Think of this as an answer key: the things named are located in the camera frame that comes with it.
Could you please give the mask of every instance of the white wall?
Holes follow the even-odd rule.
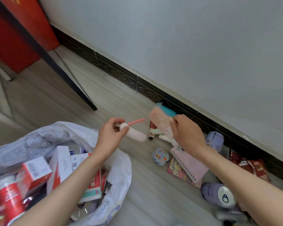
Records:
[[[39,0],[76,33],[283,156],[283,0]]]

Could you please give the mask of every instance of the barcode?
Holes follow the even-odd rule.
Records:
[[[27,165],[28,165],[28,170],[33,174],[34,177],[39,176],[39,172],[37,171],[33,163],[28,163]]]

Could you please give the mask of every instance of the right hand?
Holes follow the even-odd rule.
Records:
[[[190,155],[200,159],[201,152],[207,147],[200,127],[186,115],[176,115],[170,122],[174,139]]]

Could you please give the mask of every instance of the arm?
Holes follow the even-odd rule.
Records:
[[[204,163],[261,226],[283,226],[283,191],[222,157],[205,144],[199,126],[185,115],[171,122],[175,140]]]
[[[125,122],[124,119],[111,118],[99,131],[98,141],[93,153],[60,186],[27,211],[13,225],[66,225],[69,216],[94,175],[116,150],[120,141],[128,132],[127,127],[119,131],[115,126],[115,123],[123,122]]]

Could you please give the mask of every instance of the left hand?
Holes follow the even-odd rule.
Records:
[[[115,125],[124,123],[123,118],[110,118],[109,121],[99,130],[99,136],[94,151],[100,152],[105,157],[109,157],[119,146],[122,138],[129,131],[129,127],[124,127],[121,131]]]

